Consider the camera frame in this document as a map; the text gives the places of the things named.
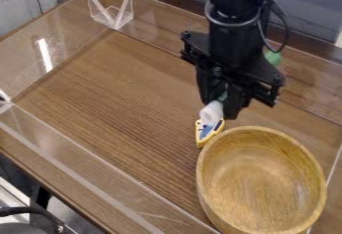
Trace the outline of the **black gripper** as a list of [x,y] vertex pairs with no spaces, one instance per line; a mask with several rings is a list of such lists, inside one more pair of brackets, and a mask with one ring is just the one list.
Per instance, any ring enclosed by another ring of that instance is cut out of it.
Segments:
[[244,22],[212,20],[207,33],[181,32],[180,58],[195,66],[200,100],[204,105],[212,101],[223,103],[226,120],[235,120],[242,109],[250,105],[252,90],[239,84],[227,87],[222,68],[196,64],[203,58],[214,58],[228,66],[240,66],[243,60],[264,48],[278,52],[266,41],[267,27],[268,15],[260,15]]

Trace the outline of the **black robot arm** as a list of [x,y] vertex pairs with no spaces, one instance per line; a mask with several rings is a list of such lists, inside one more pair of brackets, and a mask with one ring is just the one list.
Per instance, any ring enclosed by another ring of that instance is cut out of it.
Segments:
[[208,31],[180,35],[181,59],[195,66],[206,124],[236,119],[252,100],[276,103],[284,76],[266,57],[280,52],[266,40],[272,14],[282,14],[275,0],[208,0]]

